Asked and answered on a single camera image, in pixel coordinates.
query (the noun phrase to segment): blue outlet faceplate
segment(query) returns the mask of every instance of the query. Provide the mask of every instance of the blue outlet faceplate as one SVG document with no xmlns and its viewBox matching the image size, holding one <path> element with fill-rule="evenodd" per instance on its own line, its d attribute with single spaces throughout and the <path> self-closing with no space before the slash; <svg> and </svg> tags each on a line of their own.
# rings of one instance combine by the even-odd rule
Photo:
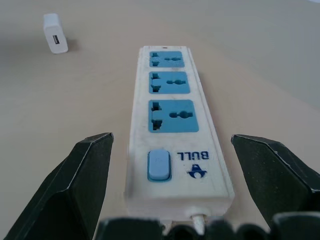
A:
<svg viewBox="0 0 320 240">
<path fill-rule="evenodd" d="M 149 93 L 189 94 L 187 74 L 184 71 L 152 71 L 149 73 Z"/>
<path fill-rule="evenodd" d="M 191 100 L 150 100 L 148 121 L 151 133 L 199 131 L 194 103 Z"/>
<path fill-rule="evenodd" d="M 180 51 L 151 51 L 150 67 L 183 68 L 185 66 Z"/>
</svg>

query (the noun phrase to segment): power switch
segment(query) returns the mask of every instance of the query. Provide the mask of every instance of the power switch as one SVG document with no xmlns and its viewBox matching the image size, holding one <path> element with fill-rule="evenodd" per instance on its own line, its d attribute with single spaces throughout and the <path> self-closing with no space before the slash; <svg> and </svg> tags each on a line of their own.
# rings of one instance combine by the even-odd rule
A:
<svg viewBox="0 0 320 240">
<path fill-rule="evenodd" d="M 148 154 L 148 179 L 152 182 L 171 178 L 170 153 L 164 149 L 151 150 Z"/>
</svg>

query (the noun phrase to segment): electrical outlet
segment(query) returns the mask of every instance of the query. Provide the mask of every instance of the electrical outlet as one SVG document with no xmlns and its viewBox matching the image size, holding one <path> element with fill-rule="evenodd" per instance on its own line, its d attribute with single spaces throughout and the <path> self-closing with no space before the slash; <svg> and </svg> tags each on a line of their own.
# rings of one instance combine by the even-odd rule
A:
<svg viewBox="0 0 320 240">
<path fill-rule="evenodd" d="M 151 51 L 150 67 L 183 68 L 185 66 L 180 51 Z"/>
<path fill-rule="evenodd" d="M 191 100 L 149 101 L 149 131 L 152 133 L 198 132 L 194 103 Z"/>
<path fill-rule="evenodd" d="M 149 73 L 149 93 L 189 94 L 187 74 L 184 71 L 152 71 Z"/>
<path fill-rule="evenodd" d="M 127 163 L 130 216 L 189 221 L 230 207 L 232 183 L 189 48 L 140 49 Z"/>
</svg>

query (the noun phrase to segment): socket hole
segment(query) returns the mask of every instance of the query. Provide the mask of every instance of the socket hole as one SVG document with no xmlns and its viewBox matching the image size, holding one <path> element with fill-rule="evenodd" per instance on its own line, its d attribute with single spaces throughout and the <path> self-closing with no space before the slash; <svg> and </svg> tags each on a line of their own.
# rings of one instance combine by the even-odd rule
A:
<svg viewBox="0 0 320 240">
<path fill-rule="evenodd" d="M 152 79 L 160 79 L 158 73 L 152 73 Z"/>
<path fill-rule="evenodd" d="M 172 61 L 179 61 L 179 60 L 181 60 L 181 57 L 165 57 L 164 58 L 164 60 L 166 60 L 166 61 L 170 61 L 170 60 L 172 60 Z"/>
<path fill-rule="evenodd" d="M 155 86 L 155 85 L 151 85 L 151 87 L 152 87 L 152 92 L 153 93 L 158 93 L 160 88 L 161 88 L 161 86 Z"/>
<path fill-rule="evenodd" d="M 167 83 L 167 84 L 177 84 L 177 85 L 181 85 L 181 84 L 185 84 L 186 81 L 177 79 L 177 80 L 175 80 L 175 81 L 171 81 L 171 80 L 166 81 L 166 83 Z"/>
<path fill-rule="evenodd" d="M 190 118 L 190 117 L 193 117 L 194 114 L 192 112 L 186 112 L 186 111 L 181 111 L 179 113 L 177 112 L 171 112 L 169 114 L 170 118 L 177 118 L 177 117 L 180 117 L 182 119 L 187 119 L 187 118 Z"/>
<path fill-rule="evenodd" d="M 161 107 L 159 105 L 159 102 L 157 101 L 152 102 L 151 111 L 154 112 L 154 111 L 160 111 L 160 110 L 161 110 Z"/>
<path fill-rule="evenodd" d="M 162 120 L 151 120 L 153 131 L 159 130 L 162 125 Z"/>
<path fill-rule="evenodd" d="M 60 44 L 58 36 L 57 35 L 53 35 L 53 39 L 54 39 L 54 43 L 55 44 Z"/>
</svg>

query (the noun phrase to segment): usb port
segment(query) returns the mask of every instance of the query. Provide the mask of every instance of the usb port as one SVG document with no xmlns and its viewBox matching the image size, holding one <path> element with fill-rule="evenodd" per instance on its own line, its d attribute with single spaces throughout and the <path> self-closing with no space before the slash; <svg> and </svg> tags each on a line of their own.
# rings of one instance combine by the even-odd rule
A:
<svg viewBox="0 0 320 240">
<path fill-rule="evenodd" d="M 57 36 L 57 35 L 53 35 L 53 39 L 54 39 L 55 44 L 60 44 L 60 42 L 59 42 L 59 39 L 58 39 L 58 36 Z"/>
</svg>

